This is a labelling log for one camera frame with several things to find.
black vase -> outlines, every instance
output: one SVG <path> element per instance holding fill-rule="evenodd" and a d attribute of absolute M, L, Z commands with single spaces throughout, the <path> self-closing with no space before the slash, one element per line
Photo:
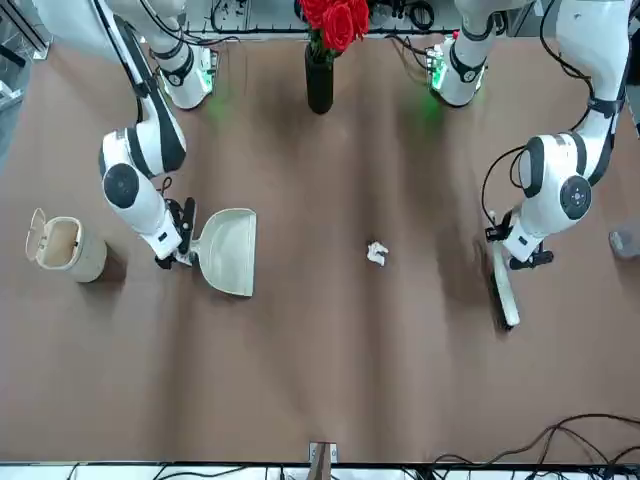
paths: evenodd
<path fill-rule="evenodd" d="M 311 47 L 304 52 L 304 65 L 307 71 L 307 103 L 318 115 L 327 113 L 333 105 L 333 63 L 315 62 Z"/>

trash can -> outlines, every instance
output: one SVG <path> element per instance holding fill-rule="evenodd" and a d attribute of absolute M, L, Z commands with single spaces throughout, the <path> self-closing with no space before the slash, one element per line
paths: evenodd
<path fill-rule="evenodd" d="M 45 270 L 65 272 L 76 282 L 97 279 L 104 270 L 107 245 L 73 217 L 47 221 L 41 208 L 33 212 L 25 253 Z"/>

table surface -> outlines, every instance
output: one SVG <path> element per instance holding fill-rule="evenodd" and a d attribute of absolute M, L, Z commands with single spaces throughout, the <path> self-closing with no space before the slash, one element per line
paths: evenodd
<path fill-rule="evenodd" d="M 34 67 L 0 176 L 2 459 L 294 462 L 319 440 L 344 462 L 480 460 L 567 415 L 640 415 L 640 266 L 607 243 L 640 201 L 628 114 L 589 215 L 549 239 L 553 264 L 512 275 L 522 325 L 505 335 L 479 185 L 503 151 L 573 124 L 583 85 L 537 42 L 504 41 L 475 102 L 444 109 L 389 41 L 367 40 L 316 116 L 303 50 L 223 47 L 216 96 L 177 113 L 188 158 L 168 194 L 197 199 L 197 231 L 223 208 L 258 213 L 249 300 L 158 269 L 103 200 L 102 136 L 135 118 L 119 67 L 59 45 Z M 520 195 L 508 166 L 488 187 L 498 212 Z M 30 264 L 36 207 L 102 235 L 126 278 L 83 286 Z M 391 251 L 382 269 L 371 239 Z M 609 422 L 576 428 L 605 453 L 638 443 Z M 564 438 L 548 460 L 589 461 Z"/>

dustpan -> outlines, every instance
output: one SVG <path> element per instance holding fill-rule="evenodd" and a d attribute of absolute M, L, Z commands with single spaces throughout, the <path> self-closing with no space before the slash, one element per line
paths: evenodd
<path fill-rule="evenodd" d="M 190 244 L 200 270 L 213 288 L 250 297 L 256 248 L 256 213 L 248 208 L 228 208 L 212 215 Z"/>

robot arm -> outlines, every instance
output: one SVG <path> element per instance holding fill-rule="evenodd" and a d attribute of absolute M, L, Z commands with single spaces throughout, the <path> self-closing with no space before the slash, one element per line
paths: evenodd
<path fill-rule="evenodd" d="M 430 52 L 429 79 L 445 103 L 463 106 L 480 87 L 494 40 L 495 11 L 531 0 L 456 0 L 462 29 Z M 487 239 L 502 241 L 513 255 L 512 268 L 533 267 L 553 258 L 544 238 L 577 223 L 589 210 L 591 188 L 602 178 L 613 149 L 624 99 L 629 54 L 631 0 L 562 0 L 556 37 L 563 58 L 591 76 L 589 112 L 575 132 L 533 137 L 520 155 L 518 171 L 525 199 Z"/>
<path fill-rule="evenodd" d="M 624 102 L 630 7 L 631 0 L 563 0 L 560 5 L 560 50 L 569 63 L 590 74 L 594 96 L 575 132 L 533 137 L 520 157 L 526 198 L 512 211 L 503 242 L 517 259 L 512 266 L 535 266 L 543 239 L 571 227 L 589 210 L 591 188 L 609 165 Z"/>
<path fill-rule="evenodd" d="M 113 210 L 162 260 L 178 248 L 182 237 L 170 209 L 149 178 L 180 168 L 186 156 L 186 142 L 131 27 L 106 8 L 102 0 L 93 1 L 147 113 L 143 122 L 104 137 L 99 157 L 102 188 Z"/>

